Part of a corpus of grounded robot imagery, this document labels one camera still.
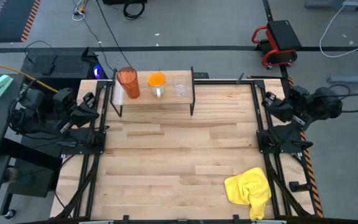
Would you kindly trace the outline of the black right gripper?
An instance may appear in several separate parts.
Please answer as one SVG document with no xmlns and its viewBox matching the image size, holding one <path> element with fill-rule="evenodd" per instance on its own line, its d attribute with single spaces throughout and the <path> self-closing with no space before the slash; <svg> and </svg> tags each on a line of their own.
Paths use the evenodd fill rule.
<svg viewBox="0 0 358 224">
<path fill-rule="evenodd" d="M 265 94 L 265 105 L 263 105 L 263 107 L 265 111 L 281 122 L 290 121 L 293 117 L 292 105 L 285 100 L 277 98 L 277 96 L 270 91 Z"/>
</svg>

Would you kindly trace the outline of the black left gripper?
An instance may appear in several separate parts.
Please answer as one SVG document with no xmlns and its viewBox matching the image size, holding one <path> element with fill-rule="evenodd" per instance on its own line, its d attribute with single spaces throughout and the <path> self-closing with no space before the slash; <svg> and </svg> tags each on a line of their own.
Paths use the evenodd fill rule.
<svg viewBox="0 0 358 224">
<path fill-rule="evenodd" d="M 95 121 L 99 118 L 99 113 L 93 110 L 94 108 L 94 94 L 88 92 L 83 97 L 83 102 L 76 106 L 70 114 L 72 123 L 76 126 L 83 126 L 87 123 Z"/>
</svg>

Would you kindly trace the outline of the orange faceted plastic tumbler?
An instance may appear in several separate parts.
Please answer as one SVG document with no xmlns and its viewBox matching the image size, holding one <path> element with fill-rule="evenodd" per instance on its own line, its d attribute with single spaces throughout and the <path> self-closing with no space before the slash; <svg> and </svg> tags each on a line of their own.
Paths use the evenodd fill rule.
<svg viewBox="0 0 358 224">
<path fill-rule="evenodd" d="M 117 72 L 117 80 L 126 91 L 129 98 L 135 99 L 140 96 L 137 72 L 132 67 L 124 67 Z"/>
</svg>

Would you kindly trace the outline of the clear drinking glass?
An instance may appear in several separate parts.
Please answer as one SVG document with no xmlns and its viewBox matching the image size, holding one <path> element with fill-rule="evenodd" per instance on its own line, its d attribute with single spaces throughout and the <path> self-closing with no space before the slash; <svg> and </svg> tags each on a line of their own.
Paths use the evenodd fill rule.
<svg viewBox="0 0 358 224">
<path fill-rule="evenodd" d="M 173 91 L 176 96 L 186 96 L 188 88 L 188 79 L 185 76 L 175 76 L 173 78 Z"/>
</svg>

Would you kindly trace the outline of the black computer tower blue light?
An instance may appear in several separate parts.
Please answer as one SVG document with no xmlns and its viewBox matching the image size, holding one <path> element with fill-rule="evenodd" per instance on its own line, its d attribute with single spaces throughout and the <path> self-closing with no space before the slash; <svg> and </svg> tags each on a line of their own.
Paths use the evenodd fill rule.
<svg viewBox="0 0 358 224">
<path fill-rule="evenodd" d="M 77 91 L 82 80 L 107 80 L 98 55 L 90 48 L 78 50 L 30 50 L 21 71 L 58 90 Z"/>
</svg>

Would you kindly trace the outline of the hazard striped tape strip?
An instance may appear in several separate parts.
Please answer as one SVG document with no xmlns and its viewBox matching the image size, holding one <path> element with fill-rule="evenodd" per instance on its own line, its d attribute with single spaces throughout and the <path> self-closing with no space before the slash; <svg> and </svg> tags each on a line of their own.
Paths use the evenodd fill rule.
<svg viewBox="0 0 358 224">
<path fill-rule="evenodd" d="M 290 124 L 293 124 L 296 128 L 298 128 L 301 131 L 301 134 L 305 135 L 305 126 L 306 126 L 305 121 L 306 121 L 306 118 L 302 118 L 302 117 L 300 117 L 300 115 L 298 115 L 298 116 L 294 115 L 291 119 Z M 298 162 L 300 163 L 300 165 L 303 169 L 303 172 L 304 172 L 305 181 L 301 182 L 300 184 L 311 185 L 311 190 L 305 191 L 305 192 L 308 192 L 310 195 L 310 200 L 311 200 L 311 204 L 313 207 L 314 215 L 317 217 L 324 217 L 323 208 L 322 208 L 321 201 L 319 198 L 319 192 L 318 192 L 318 189 L 316 186 L 316 181 L 315 181 L 315 177 L 313 174 L 313 166 L 312 166 L 310 153 L 309 153 L 308 149 L 306 149 L 303 152 L 292 154 L 292 156 L 298 160 Z"/>
</svg>

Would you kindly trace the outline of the red and black creeper seat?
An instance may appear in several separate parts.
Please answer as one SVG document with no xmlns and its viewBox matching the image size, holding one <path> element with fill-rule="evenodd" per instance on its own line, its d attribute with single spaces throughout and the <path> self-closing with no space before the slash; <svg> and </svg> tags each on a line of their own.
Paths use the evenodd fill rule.
<svg viewBox="0 0 358 224">
<path fill-rule="evenodd" d="M 296 51 L 301 43 L 288 20 L 269 21 L 266 26 L 258 27 L 251 38 L 264 56 L 261 64 L 271 70 L 281 65 L 291 67 L 297 60 Z"/>
</svg>

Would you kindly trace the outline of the black clamp knob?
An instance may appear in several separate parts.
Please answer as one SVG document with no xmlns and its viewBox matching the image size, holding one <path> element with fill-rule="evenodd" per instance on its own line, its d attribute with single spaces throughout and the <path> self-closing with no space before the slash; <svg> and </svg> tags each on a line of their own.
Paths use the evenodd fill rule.
<svg viewBox="0 0 358 224">
<path fill-rule="evenodd" d="M 300 184 L 298 181 L 289 182 L 289 187 L 292 192 L 305 192 L 311 190 L 311 185 Z"/>
</svg>

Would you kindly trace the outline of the yellow microfibre cloth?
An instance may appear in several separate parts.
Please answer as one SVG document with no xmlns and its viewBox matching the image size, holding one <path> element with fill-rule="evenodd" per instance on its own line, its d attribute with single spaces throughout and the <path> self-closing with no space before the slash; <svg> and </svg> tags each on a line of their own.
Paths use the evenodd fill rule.
<svg viewBox="0 0 358 224">
<path fill-rule="evenodd" d="M 226 178 L 224 188 L 227 199 L 231 203 L 250 206 L 249 217 L 251 219 L 264 219 L 267 202 L 271 199 L 272 193 L 261 168 L 255 167 Z"/>
</svg>

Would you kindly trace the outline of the black equipment stand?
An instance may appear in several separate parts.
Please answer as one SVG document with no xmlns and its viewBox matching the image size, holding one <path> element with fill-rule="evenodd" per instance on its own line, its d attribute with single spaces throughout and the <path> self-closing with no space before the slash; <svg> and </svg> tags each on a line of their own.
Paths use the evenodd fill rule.
<svg viewBox="0 0 358 224">
<path fill-rule="evenodd" d="M 16 214 L 10 207 L 14 195 L 46 197 L 55 189 L 62 165 L 61 149 L 56 143 L 51 140 L 27 146 L 10 139 L 2 141 L 2 152 L 16 160 L 6 171 L 7 191 L 0 208 L 4 218 L 11 219 Z"/>
</svg>

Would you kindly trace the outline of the black mat hazard striped edge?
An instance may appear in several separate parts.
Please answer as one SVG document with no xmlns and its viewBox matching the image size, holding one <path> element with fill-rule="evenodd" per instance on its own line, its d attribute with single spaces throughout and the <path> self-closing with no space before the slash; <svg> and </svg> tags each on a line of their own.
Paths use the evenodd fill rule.
<svg viewBox="0 0 358 224">
<path fill-rule="evenodd" d="M 0 43 L 25 42 L 42 0 L 1 0 Z"/>
</svg>

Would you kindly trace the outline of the wooden shelf black metal frame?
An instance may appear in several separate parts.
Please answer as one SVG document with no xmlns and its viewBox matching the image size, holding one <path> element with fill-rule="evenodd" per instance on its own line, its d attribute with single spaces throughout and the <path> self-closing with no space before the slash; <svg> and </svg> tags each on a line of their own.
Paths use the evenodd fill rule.
<svg viewBox="0 0 358 224">
<path fill-rule="evenodd" d="M 195 106 L 195 81 L 193 67 L 189 70 L 166 70 L 162 73 L 166 77 L 164 85 L 164 92 L 159 98 L 152 93 L 151 87 L 147 84 L 147 76 L 152 71 L 139 71 L 137 72 L 137 80 L 139 84 L 140 96 L 138 98 L 130 98 L 121 84 L 116 81 L 111 92 L 110 104 L 116 110 L 119 116 L 122 116 L 123 106 L 133 105 L 177 105 L 184 104 L 190 105 L 190 114 L 193 115 Z M 185 89 L 181 89 L 184 96 L 176 96 L 175 85 L 177 81 L 185 82 Z"/>
</svg>

